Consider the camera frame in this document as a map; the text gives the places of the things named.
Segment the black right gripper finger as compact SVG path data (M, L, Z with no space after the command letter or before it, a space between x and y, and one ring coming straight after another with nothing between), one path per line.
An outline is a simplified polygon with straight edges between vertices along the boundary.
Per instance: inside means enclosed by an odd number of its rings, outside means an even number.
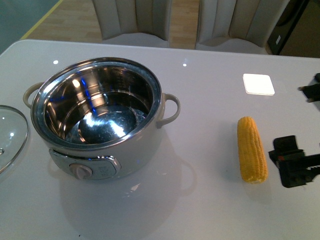
M269 158L278 168L281 184L285 188L306 185L320 175L320 155L306 155L299 149L294 135L273 140L274 150Z
M309 85L300 86L298 91L302 91L306 97L307 103L320 101L320 73L316 73Z

